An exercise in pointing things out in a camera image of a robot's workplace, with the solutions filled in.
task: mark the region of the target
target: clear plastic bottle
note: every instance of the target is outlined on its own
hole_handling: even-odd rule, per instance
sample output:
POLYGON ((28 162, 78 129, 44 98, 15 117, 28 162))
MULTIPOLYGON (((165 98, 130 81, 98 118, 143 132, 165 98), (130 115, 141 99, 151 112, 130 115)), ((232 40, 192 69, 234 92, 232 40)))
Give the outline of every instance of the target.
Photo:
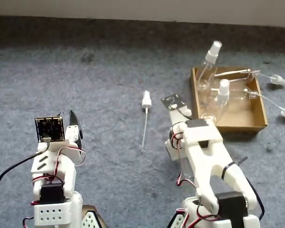
POLYGON ((221 42, 214 41, 210 50, 205 56, 205 60, 198 66, 196 73, 197 91, 201 106, 208 103, 209 94, 211 93, 211 84, 216 74, 215 62, 219 55, 219 50, 222 47, 221 42))
POLYGON ((209 102, 201 118, 211 119, 216 123, 222 117, 223 113, 228 110, 229 94, 229 81, 222 79, 219 84, 217 96, 209 102))
MULTIPOLYGON (((214 99, 218 94, 219 89, 211 88, 211 99, 214 99)), ((230 88, 229 101, 248 101, 258 98, 258 92, 252 91, 248 87, 244 88, 230 88)))

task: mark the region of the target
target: wire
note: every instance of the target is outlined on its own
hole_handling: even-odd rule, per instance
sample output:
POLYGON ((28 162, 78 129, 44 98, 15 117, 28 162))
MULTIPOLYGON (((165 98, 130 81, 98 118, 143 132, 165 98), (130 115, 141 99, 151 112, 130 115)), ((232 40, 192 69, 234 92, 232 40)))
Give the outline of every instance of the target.
MULTIPOLYGON (((179 160, 181 161, 181 156, 180 156, 180 155, 181 155, 180 140, 181 140, 181 139, 179 139, 179 140, 177 141, 177 151, 178 151, 178 154, 179 154, 179 160)), ((196 185, 193 183, 193 181, 191 181, 191 180, 189 180, 189 179, 187 179, 187 178, 181 180, 181 176, 182 176, 182 167, 181 167, 181 165, 180 165, 180 174, 179 174, 179 176, 177 177, 176 185, 177 185, 177 186, 180 186, 184 181, 186 181, 186 182, 190 183, 193 187, 196 188, 196 185)))
POLYGON ((201 206, 201 201, 199 202, 199 205, 198 207, 196 208, 196 214, 198 215, 198 217, 202 220, 205 220, 205 221, 208 221, 208 222, 214 222, 214 221, 218 221, 220 219, 220 216, 219 215, 201 215, 199 213, 199 208, 201 206))
POLYGON ((51 174, 46 174, 46 175, 43 175, 43 176, 35 177, 35 178, 33 178, 32 181, 35 182, 35 181, 38 181, 40 179, 48 179, 50 181, 53 181, 55 178, 60 180, 61 183, 64 183, 63 180, 60 179, 58 176, 54 176, 54 175, 51 175, 51 174))
POLYGON ((177 111, 182 114, 182 116, 186 117, 187 119, 192 120, 192 118, 190 116, 185 115, 184 113, 181 112, 181 110, 179 108, 177 108, 177 111))
POLYGON ((23 225, 23 228, 28 228, 27 227, 27 225, 25 225, 25 220, 32 220, 34 218, 34 216, 33 217, 26 217, 26 218, 24 218, 23 220, 22 220, 22 225, 23 225))
POLYGON ((16 164, 10 166, 9 168, 7 168, 7 169, 0 175, 0 181, 1 181, 2 178, 5 176, 5 174, 7 174, 9 171, 11 171, 12 169, 16 168, 17 166, 19 166, 19 165, 21 165, 21 164, 23 164, 23 163, 25 163, 25 162, 27 162, 27 161, 29 161, 29 160, 35 158, 35 157, 37 157, 37 156, 43 154, 45 151, 48 150, 48 148, 49 148, 49 143, 47 143, 46 149, 44 149, 44 150, 42 150, 42 151, 40 151, 40 152, 37 152, 37 153, 35 153, 35 154, 33 154, 33 155, 27 157, 26 159, 21 160, 21 161, 19 161, 18 163, 16 163, 16 164))
MULTIPOLYGON (((211 217, 213 215, 205 215, 205 218, 211 217)), ((188 228, 194 228, 195 225, 197 225, 200 221, 202 221, 203 219, 198 218, 196 219, 194 222, 192 222, 191 224, 188 225, 188 228)))
POLYGON ((183 132, 175 133, 175 134, 171 137, 171 146, 172 146, 174 149, 176 149, 176 150, 177 150, 177 148, 174 146, 173 139, 176 139, 176 140, 177 140, 176 143, 178 143, 178 141, 182 139, 182 137, 181 137, 181 138, 176 138, 176 136, 179 135, 179 134, 183 134, 183 132))
POLYGON ((194 222, 192 222, 191 224, 188 225, 188 228, 194 228, 194 226, 196 224, 198 224, 202 219, 198 218, 197 220, 195 220, 194 222))
POLYGON ((177 213, 186 213, 184 208, 177 208, 176 212, 177 213))
POLYGON ((181 226, 180 226, 180 228, 185 228, 185 225, 186 225, 187 222, 188 222, 189 216, 190 216, 189 213, 187 213, 186 216, 185 216, 184 221, 182 222, 182 224, 181 224, 181 226))
POLYGON ((38 205, 39 204, 39 200, 34 200, 34 201, 31 201, 31 206, 35 206, 35 205, 38 205))
POLYGON ((250 180, 249 180, 248 178, 246 178, 246 179, 247 179, 247 181, 248 181, 250 187, 252 188, 252 191, 255 193, 256 199, 257 199, 257 201, 258 201, 258 203, 259 203, 259 205, 260 205, 260 208, 261 208, 261 210, 262 210, 261 215, 258 217, 259 220, 261 221, 261 219, 263 218, 263 216, 264 216, 264 214, 265 214, 265 207, 264 207, 263 202, 262 202, 260 196, 258 195, 257 190, 255 189, 255 187, 253 187, 252 183, 250 182, 250 180))
POLYGON ((83 163, 84 163, 84 161, 85 161, 85 159, 86 159, 86 152, 84 151, 84 150, 81 150, 81 149, 79 149, 79 148, 77 148, 77 147, 72 147, 72 146, 64 146, 64 147, 62 147, 59 151, 58 151, 58 154, 57 154, 57 160, 56 160, 56 163, 55 163, 55 168, 54 168, 54 175, 53 175, 53 179, 54 178, 58 178, 57 177, 57 173, 58 173, 58 166, 59 166, 59 156, 61 155, 61 153, 62 153, 62 151, 64 150, 64 149, 66 149, 66 148, 68 148, 68 149, 70 149, 70 150, 75 150, 75 151, 80 151, 81 153, 83 153, 84 154, 84 158, 81 160, 81 162, 79 163, 79 164, 77 164, 77 165, 75 165, 75 166, 80 166, 80 165, 82 165, 83 163))

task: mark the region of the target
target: white wall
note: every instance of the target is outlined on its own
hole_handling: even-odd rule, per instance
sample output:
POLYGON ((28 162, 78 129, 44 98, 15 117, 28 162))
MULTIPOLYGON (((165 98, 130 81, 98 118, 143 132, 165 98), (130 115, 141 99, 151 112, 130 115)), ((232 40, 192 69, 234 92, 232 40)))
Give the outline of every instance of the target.
POLYGON ((285 27, 285 0, 0 0, 0 15, 285 27))

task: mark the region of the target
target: floor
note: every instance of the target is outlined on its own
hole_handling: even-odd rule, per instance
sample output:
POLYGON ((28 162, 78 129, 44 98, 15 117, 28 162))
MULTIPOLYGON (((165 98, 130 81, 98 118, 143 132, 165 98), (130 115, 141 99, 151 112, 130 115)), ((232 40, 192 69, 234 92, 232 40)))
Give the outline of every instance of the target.
MULTIPOLYGON (((195 190, 175 185, 180 167, 163 144, 170 118, 160 99, 180 93, 191 103, 190 69, 215 39, 223 43, 218 65, 285 78, 285 28, 0 17, 0 173, 36 151, 35 117, 72 108, 88 154, 76 178, 84 203, 95 205, 111 228, 166 227, 195 190), (142 149, 144 89, 153 106, 142 149)), ((285 88, 260 84, 285 106, 285 88)), ((249 157, 241 168, 265 205, 261 226, 285 227, 285 119, 265 106, 267 128, 253 138, 224 140, 234 161, 249 157)), ((33 215, 31 165, 0 184, 1 228, 18 228, 33 215)), ((218 179, 211 183, 215 192, 224 189, 218 179)))

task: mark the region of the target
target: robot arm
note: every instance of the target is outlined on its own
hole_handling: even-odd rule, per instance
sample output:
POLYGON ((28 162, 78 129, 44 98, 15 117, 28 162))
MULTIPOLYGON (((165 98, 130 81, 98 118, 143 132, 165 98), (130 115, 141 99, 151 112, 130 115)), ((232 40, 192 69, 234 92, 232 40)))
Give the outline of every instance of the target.
POLYGON ((31 169, 35 228, 105 228, 95 209, 88 205, 83 209, 83 199, 75 191, 75 164, 82 164, 81 157, 86 155, 81 149, 83 137, 76 115, 70 111, 65 134, 62 117, 35 120, 38 151, 47 148, 35 157, 31 169))
POLYGON ((249 215, 257 206, 256 195, 242 170, 231 159, 223 144, 222 136, 211 120, 191 120, 190 113, 179 95, 162 99, 170 111, 172 128, 166 148, 172 160, 188 158, 189 168, 194 173, 196 197, 183 202, 186 224, 205 215, 216 215, 218 221, 202 219, 195 228, 259 228, 258 217, 249 215), (175 137, 182 149, 175 149, 175 137), (234 192, 214 194, 210 185, 211 176, 223 179, 234 192))

